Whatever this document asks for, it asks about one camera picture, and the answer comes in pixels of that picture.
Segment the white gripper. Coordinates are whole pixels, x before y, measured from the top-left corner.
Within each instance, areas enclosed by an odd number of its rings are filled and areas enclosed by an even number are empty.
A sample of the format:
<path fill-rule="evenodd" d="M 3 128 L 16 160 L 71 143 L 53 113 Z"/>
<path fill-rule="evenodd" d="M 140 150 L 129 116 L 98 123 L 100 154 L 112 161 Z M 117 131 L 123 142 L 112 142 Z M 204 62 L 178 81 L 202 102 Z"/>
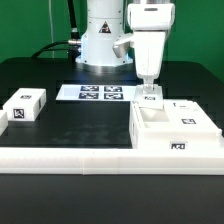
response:
<path fill-rule="evenodd" d="M 143 80 L 143 92 L 154 90 L 159 77 L 164 46 L 175 19 L 173 3 L 128 5 L 127 20 L 133 31 L 137 76 Z"/>

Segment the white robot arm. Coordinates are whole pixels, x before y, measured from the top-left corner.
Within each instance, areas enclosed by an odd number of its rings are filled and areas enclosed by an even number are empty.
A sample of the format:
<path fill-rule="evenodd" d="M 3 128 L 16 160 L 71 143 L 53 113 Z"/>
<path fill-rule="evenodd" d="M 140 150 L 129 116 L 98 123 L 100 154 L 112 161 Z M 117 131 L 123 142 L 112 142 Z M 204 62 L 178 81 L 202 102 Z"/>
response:
<path fill-rule="evenodd" d="M 133 63 L 142 92 L 151 94 L 174 19 L 171 0 L 87 0 L 87 29 L 76 62 L 97 72 Z"/>

